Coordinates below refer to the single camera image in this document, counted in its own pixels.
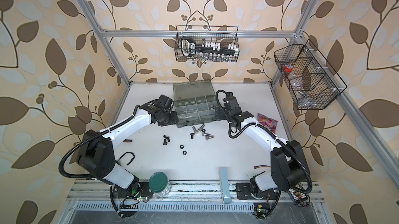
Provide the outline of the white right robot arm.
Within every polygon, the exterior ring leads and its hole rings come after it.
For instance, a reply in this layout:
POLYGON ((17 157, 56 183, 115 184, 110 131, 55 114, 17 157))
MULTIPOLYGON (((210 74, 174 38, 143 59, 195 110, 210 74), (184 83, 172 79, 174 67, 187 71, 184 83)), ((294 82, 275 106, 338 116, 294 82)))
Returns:
POLYGON ((229 123, 231 139, 245 134, 270 153, 270 171, 255 175, 250 180, 251 193, 263 198, 268 190, 290 189, 304 195, 313 190, 310 169, 301 145, 287 141, 262 125, 251 113, 242 111, 232 92, 218 90, 215 98, 219 109, 229 123))

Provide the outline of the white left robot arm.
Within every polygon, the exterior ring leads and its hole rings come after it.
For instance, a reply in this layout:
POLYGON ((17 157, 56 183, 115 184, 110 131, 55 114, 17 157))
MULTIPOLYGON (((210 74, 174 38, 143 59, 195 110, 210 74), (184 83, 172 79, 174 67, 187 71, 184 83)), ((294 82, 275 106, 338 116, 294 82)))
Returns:
POLYGON ((134 175, 117 164, 114 149, 140 129, 151 125, 175 125, 177 113, 173 111, 174 101, 161 95, 158 99, 137 105, 134 112, 122 121, 98 132, 89 131, 88 138, 75 145, 60 160, 59 173, 66 178, 94 178, 110 185, 127 189, 134 181, 134 175), (66 172, 64 164, 77 153, 76 162, 88 174, 66 172))

